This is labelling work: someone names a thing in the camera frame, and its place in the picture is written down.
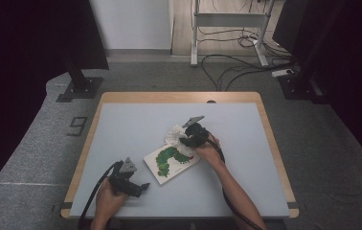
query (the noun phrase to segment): metal frame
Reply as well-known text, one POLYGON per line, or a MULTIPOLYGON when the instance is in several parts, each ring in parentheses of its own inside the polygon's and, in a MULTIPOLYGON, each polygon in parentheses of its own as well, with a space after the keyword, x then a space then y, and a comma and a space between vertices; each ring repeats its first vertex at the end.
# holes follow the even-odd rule
POLYGON ((255 50, 262 66, 268 66, 262 42, 273 10, 274 0, 270 0, 265 13, 200 13, 199 0, 195 0, 192 19, 193 34, 191 46, 191 66, 198 64, 198 43, 196 34, 198 27, 258 27, 259 40, 255 41, 255 50))

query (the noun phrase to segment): power strip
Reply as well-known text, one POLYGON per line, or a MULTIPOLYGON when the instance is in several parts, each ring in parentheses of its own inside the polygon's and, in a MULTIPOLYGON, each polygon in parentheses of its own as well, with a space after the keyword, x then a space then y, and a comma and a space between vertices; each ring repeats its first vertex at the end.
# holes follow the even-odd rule
POLYGON ((294 73, 294 71, 292 71, 292 69, 284 69, 284 70, 271 72, 271 76, 273 78, 277 78, 277 77, 281 77, 281 76, 285 76, 285 75, 290 75, 293 73, 294 73))

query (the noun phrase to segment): human hand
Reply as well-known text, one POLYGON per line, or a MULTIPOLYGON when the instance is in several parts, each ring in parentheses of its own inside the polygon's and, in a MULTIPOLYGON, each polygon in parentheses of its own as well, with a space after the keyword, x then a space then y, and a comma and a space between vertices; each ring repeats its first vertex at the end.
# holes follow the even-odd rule
MULTIPOLYGON (((216 137, 214 137, 211 133, 208 137, 209 140, 211 140, 212 142, 214 142, 218 148, 220 149, 220 143, 219 143, 219 139, 217 139, 216 137)), ((222 163, 223 161, 220 158, 219 152, 217 152, 216 148, 209 142, 206 142, 204 145, 198 147, 198 148, 193 148, 193 150, 198 153, 198 155, 202 158, 204 158, 206 161, 208 161, 208 163, 212 166, 215 167, 217 166, 219 163, 222 163)))
POLYGON ((91 224, 91 229, 105 229, 109 219, 118 212, 127 197, 128 195, 124 193, 114 194, 112 186, 106 178, 97 193, 97 210, 91 224))

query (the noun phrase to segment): wooden table edge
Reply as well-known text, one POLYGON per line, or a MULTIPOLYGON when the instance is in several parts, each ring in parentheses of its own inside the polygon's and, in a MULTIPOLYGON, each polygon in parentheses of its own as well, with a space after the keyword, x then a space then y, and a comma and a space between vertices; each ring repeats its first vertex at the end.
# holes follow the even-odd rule
MULTIPOLYGON (((98 121, 101 114, 102 105, 105 103, 206 103, 207 101, 215 101, 217 103, 256 103, 261 121, 273 154, 274 163, 279 173, 280 181, 287 203, 296 204, 295 196, 292 192, 288 176, 283 165, 283 160, 277 146, 273 131, 268 121, 261 96, 257 92, 106 92, 102 94, 101 100, 95 112, 94 120, 89 128, 79 162, 77 163, 73 179, 64 199, 61 208, 61 216, 70 217, 71 205, 77 192, 80 178, 83 172, 86 158, 97 129, 98 121)), ((297 207, 289 208, 290 218, 296 218, 300 211, 297 207)))

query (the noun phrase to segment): children's book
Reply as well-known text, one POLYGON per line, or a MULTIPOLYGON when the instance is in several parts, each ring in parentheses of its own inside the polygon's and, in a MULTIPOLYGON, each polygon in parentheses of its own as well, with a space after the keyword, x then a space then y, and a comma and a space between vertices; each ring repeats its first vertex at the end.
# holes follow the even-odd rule
POLYGON ((166 183, 199 160, 200 157, 196 153, 188 157, 172 145, 164 145, 145 156, 146 164, 160 184, 166 183))

